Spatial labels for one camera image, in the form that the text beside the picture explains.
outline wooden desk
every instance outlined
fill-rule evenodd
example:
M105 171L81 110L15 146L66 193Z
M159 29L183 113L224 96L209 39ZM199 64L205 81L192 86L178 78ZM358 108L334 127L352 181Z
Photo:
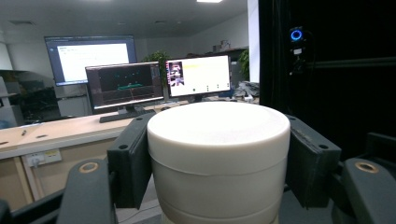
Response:
M145 107L161 111L163 106ZM133 119L99 123L106 115L63 119L0 130L0 198L18 209L59 189L69 170L80 161L104 159L107 149ZM26 155L60 149L62 160L30 167Z

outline ceiling vent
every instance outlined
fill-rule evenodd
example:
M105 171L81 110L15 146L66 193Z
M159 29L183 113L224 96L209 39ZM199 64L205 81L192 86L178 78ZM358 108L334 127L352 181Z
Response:
M14 25L35 25L32 21L9 21Z

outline computer monitor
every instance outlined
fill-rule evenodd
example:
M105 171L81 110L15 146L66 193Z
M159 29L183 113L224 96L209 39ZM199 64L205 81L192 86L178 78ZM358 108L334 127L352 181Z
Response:
M87 83L85 67L137 63L132 35L45 36L56 86Z
M137 104L163 99L158 62L89 66L85 70L93 114L127 113Z
M194 102L210 93L229 91L230 59L227 55L166 61L169 97L194 96Z

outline ceiling light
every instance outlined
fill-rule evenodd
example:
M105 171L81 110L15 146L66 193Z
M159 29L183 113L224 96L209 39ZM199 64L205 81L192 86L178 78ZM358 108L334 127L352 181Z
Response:
M197 0L197 2L219 3L222 0Z

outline green plant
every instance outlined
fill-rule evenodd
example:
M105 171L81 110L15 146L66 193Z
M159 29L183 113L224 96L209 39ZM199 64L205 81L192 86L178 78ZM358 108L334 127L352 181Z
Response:
M142 62L158 62L160 64L160 75L161 75L161 82L163 86L166 86L166 60L171 59L171 56L164 50L157 50L154 53L149 54L145 58L143 58Z
M242 53L239 55L238 62L241 63L241 73L244 80L250 80L250 71L249 71L249 61L248 61L248 49L244 49Z

